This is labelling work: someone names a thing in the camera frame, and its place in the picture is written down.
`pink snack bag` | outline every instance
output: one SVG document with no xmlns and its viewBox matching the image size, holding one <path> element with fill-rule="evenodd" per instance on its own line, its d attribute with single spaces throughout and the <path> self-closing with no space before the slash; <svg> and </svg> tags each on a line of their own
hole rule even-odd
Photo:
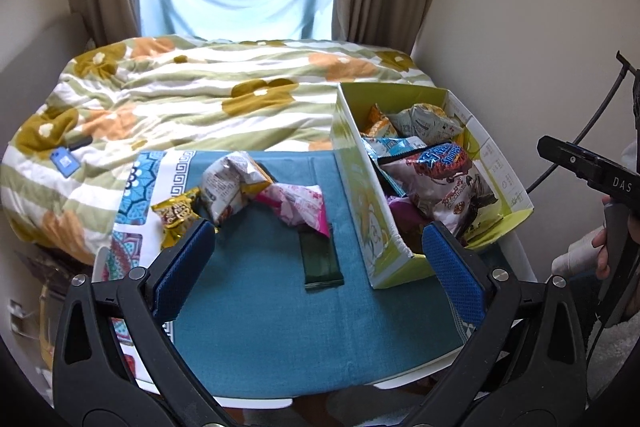
<svg viewBox="0 0 640 427">
<path fill-rule="evenodd" d="M 308 224 L 312 229 L 329 237 L 326 222 L 324 198 L 318 185 L 303 187 L 274 183 L 260 192 L 255 201 L 260 201 L 273 209 L 276 216 L 289 226 Z"/>
</svg>

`cable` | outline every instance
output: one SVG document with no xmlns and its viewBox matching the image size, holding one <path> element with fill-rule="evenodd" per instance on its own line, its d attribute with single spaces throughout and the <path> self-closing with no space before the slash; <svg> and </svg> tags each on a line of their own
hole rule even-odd
<svg viewBox="0 0 640 427">
<path fill-rule="evenodd" d="M 574 145 L 578 145 L 578 143 L 580 143 L 582 141 L 582 139 L 585 136 L 587 136 L 587 133 L 591 130 L 591 128 L 594 126 L 594 124 L 598 121 L 598 118 L 601 117 L 601 115 L 603 114 L 604 110 L 607 108 L 607 105 L 609 105 L 609 102 L 611 102 L 611 100 L 613 99 L 616 91 L 618 90 L 618 88 L 622 84 L 622 81 L 625 79 L 625 76 L 629 71 L 631 71 L 631 73 L 633 73 L 633 74 L 636 74 L 636 69 L 635 68 L 633 68 L 631 65 L 629 65 L 628 62 L 626 62 L 626 61 L 623 62 L 622 69 L 620 70 L 620 73 L 618 74 L 618 77 L 616 78 L 616 81 L 613 83 L 613 86 L 611 86 L 611 89 L 609 89 L 609 92 L 607 93 L 607 96 L 605 96 L 604 100 L 602 100 L 602 103 L 600 104 L 600 107 L 594 113 L 594 115 L 591 117 L 591 120 L 589 121 L 589 123 L 584 127 L 584 129 L 582 131 L 580 131 L 580 134 L 578 134 L 578 136 L 575 137 L 575 140 L 572 141 L 572 143 Z M 549 177 L 549 175 L 553 171 L 556 170 L 556 168 L 558 168 L 558 164 L 554 163 L 546 171 L 544 171 L 542 173 L 542 175 L 536 181 L 534 181 L 532 184 L 529 185 L 529 188 L 527 188 L 527 194 L 532 193 L 532 191 L 535 188 L 537 188 L 538 185 L 540 185 L 544 180 L 546 180 Z"/>
</svg>

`floral striped bedding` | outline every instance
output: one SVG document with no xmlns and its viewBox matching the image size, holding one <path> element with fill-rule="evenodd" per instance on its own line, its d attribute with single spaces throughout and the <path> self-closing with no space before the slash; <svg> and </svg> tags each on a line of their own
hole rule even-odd
<svg viewBox="0 0 640 427">
<path fill-rule="evenodd" d="M 142 150 L 318 150 L 338 82 L 433 85 L 411 58 L 348 42 L 137 38 L 76 57 L 0 172 L 18 237 L 93 264 Z M 65 179 L 49 156 L 92 136 Z"/>
</svg>

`blue tag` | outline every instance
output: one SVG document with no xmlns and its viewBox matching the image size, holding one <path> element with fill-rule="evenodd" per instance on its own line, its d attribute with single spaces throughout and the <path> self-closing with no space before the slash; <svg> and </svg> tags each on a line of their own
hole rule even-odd
<svg viewBox="0 0 640 427">
<path fill-rule="evenodd" d="M 51 153 L 53 165 L 62 173 L 65 178 L 76 172 L 80 168 L 78 160 L 64 147 L 58 147 Z"/>
</svg>

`green cardboard box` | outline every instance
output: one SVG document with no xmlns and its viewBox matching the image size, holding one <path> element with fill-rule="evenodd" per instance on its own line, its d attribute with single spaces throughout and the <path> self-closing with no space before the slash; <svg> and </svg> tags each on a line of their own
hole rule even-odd
<svg viewBox="0 0 640 427">
<path fill-rule="evenodd" d="M 433 275 L 426 257 L 412 252 L 402 241 L 359 133 L 375 103 L 385 114 L 395 114 L 418 102 L 437 105 L 448 116 L 460 120 L 464 128 L 461 144 L 492 184 L 499 199 L 502 219 L 474 236 L 469 241 L 469 248 L 477 250 L 494 243 L 533 212 L 526 190 L 494 140 L 452 92 L 410 84 L 341 84 L 331 140 L 369 282 L 376 289 Z"/>
</svg>

